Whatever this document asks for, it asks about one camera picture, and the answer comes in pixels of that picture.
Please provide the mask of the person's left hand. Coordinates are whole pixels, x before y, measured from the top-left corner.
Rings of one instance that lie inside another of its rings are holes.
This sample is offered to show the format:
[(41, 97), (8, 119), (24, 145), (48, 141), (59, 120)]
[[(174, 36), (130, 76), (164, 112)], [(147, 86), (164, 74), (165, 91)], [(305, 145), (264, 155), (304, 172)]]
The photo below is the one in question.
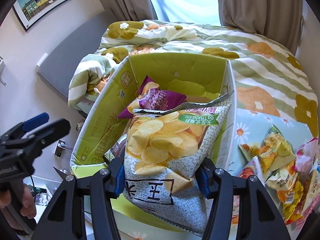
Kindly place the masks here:
[[(11, 203), (11, 194), (8, 191), (1, 192), (0, 205), (1, 209), (4, 209)], [(23, 195), (22, 195), (22, 208), (21, 215), (32, 219), (36, 216), (36, 207), (34, 203), (33, 196), (29, 187), (26, 184), (23, 184)]]

